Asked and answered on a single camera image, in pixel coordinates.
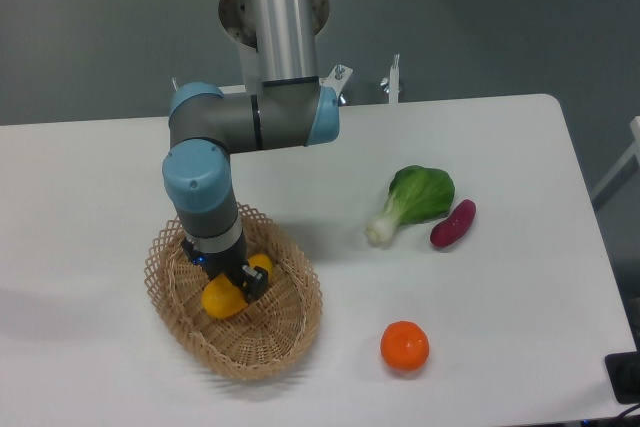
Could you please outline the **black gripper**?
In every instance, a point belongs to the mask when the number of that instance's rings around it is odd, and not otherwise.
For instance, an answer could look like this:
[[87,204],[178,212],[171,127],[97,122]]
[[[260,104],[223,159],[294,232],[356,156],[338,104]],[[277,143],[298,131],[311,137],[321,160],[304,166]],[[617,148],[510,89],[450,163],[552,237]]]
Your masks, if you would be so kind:
[[268,288],[268,270],[248,265],[244,234],[229,249],[217,253],[199,251],[188,239],[182,240],[181,247],[188,261],[200,267],[210,280],[226,276],[234,287],[241,289],[246,303],[258,300]]

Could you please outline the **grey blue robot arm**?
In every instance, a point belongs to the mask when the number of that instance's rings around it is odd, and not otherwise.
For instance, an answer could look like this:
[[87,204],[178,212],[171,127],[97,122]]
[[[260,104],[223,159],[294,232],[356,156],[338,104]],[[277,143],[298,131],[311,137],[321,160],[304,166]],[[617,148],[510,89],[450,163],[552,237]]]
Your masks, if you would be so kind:
[[266,291],[268,274],[247,260],[230,157],[332,142],[340,120],[338,95],[317,73],[312,0],[249,0],[248,11],[257,92],[225,95],[204,82],[176,88],[162,175],[185,231],[187,258],[211,279],[226,275],[251,303]]

